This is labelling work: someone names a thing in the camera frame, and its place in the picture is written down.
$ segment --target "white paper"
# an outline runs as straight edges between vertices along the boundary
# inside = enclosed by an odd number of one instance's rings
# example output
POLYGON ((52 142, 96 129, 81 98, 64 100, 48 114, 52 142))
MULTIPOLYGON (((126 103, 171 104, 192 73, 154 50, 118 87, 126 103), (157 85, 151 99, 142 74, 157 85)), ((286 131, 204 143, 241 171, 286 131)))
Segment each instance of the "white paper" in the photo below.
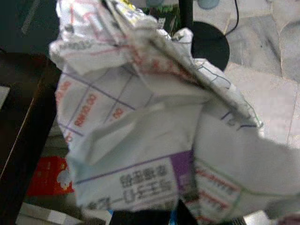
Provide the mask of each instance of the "white paper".
POLYGON ((9 93, 8 87, 0 86, 0 110, 4 104, 6 97, 8 96, 8 93, 9 93))
POLYGON ((77 204, 170 210, 181 198, 206 224, 295 199, 298 151, 258 137, 239 90, 191 57, 191 31, 170 41, 154 18, 106 3, 60 1, 61 39, 50 45, 77 204))

